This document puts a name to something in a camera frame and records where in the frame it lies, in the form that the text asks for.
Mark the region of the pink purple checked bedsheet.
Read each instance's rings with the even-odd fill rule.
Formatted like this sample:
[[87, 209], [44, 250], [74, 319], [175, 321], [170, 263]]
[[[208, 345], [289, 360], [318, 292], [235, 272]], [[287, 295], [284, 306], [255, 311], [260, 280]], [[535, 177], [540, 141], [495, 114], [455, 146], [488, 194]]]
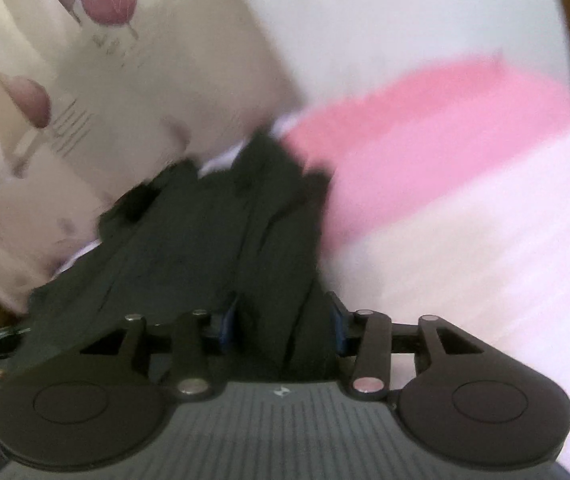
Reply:
[[332, 173], [323, 271], [349, 308], [439, 315], [570, 396], [569, 89], [472, 58], [276, 133]]

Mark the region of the black puffer jacket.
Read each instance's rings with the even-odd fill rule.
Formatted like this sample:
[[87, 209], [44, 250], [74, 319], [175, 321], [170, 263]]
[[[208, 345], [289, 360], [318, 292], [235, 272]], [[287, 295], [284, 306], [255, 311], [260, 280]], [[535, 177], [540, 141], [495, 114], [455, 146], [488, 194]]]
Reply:
[[10, 374], [38, 366], [129, 314], [172, 323], [230, 313], [242, 374], [325, 380], [335, 331], [317, 251], [329, 188], [273, 138], [256, 134], [232, 166], [183, 160], [123, 195], [98, 222], [99, 245], [35, 289]]

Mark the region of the beige leaf print curtain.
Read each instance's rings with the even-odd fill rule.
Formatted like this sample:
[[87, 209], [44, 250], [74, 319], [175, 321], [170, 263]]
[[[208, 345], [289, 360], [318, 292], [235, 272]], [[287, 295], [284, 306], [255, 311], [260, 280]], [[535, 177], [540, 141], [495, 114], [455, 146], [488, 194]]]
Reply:
[[298, 102], [245, 0], [0, 0], [0, 304], [127, 190]]

